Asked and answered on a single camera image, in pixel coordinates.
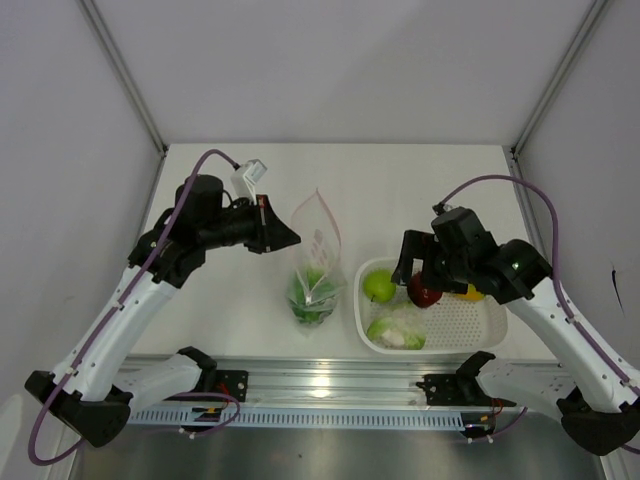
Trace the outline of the green lettuce leaf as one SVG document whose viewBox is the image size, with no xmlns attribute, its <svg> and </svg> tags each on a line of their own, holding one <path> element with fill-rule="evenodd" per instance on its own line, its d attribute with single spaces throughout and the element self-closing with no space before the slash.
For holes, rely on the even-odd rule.
<svg viewBox="0 0 640 480">
<path fill-rule="evenodd" d="M 324 270 L 307 268 L 292 274 L 286 298 L 300 325 L 318 326 L 333 313 L 338 294 L 338 287 Z"/>
</svg>

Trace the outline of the pale green cabbage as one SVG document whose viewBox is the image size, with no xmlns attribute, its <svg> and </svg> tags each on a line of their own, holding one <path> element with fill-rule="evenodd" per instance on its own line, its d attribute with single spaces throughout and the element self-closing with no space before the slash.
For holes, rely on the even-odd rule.
<svg viewBox="0 0 640 480">
<path fill-rule="evenodd" d="M 373 315 L 366 337 L 384 349 L 421 350 L 426 343 L 421 310 L 409 301 L 384 307 Z"/>
</svg>

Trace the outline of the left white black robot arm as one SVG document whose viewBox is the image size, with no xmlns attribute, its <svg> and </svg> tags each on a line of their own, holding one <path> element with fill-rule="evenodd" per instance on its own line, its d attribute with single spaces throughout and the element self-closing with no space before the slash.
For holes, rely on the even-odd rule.
<svg viewBox="0 0 640 480">
<path fill-rule="evenodd" d="M 179 186 L 173 207 L 138 240 L 91 329 L 53 370 L 36 370 L 26 380 L 26 390 L 46 411 L 91 446 L 107 445 L 132 415 L 158 402 L 204 400 L 216 392 L 216 361 L 191 346 L 133 374 L 120 371 L 155 314 L 204 265 L 207 251 L 241 244 L 265 254 L 300 243 L 266 195 L 224 206 L 224 194 L 222 180 L 212 175 Z"/>
</svg>

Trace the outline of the clear pink zip top bag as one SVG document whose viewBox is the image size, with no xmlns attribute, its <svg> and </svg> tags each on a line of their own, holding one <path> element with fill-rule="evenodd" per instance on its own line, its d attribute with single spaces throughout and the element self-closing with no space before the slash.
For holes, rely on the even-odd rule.
<svg viewBox="0 0 640 480">
<path fill-rule="evenodd" d="M 302 241 L 292 249 L 291 274 L 287 288 L 294 272 L 302 273 L 307 268 L 324 270 L 325 275 L 339 289 L 336 309 L 346 288 L 341 263 L 342 236 L 332 211 L 318 190 L 296 208 L 291 217 L 291 227 L 300 235 Z M 300 327 L 306 329 L 320 326 L 303 326 L 296 318 L 295 321 Z"/>
</svg>

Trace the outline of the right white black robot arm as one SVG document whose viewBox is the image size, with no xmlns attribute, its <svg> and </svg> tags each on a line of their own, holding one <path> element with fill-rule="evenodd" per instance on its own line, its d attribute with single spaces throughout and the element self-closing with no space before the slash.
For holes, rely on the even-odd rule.
<svg viewBox="0 0 640 480">
<path fill-rule="evenodd" d="M 551 265 L 529 243 L 499 245 L 475 212 L 440 212 L 430 232 L 403 234 L 392 280 L 407 286 L 415 261 L 423 287 L 463 293 L 473 286 L 524 321 L 560 363 L 556 373 L 500 360 L 469 357 L 456 372 L 468 403 L 506 400 L 561 424 L 584 450 L 598 456 L 623 448 L 639 432 L 639 372 L 623 360 L 567 299 Z"/>
</svg>

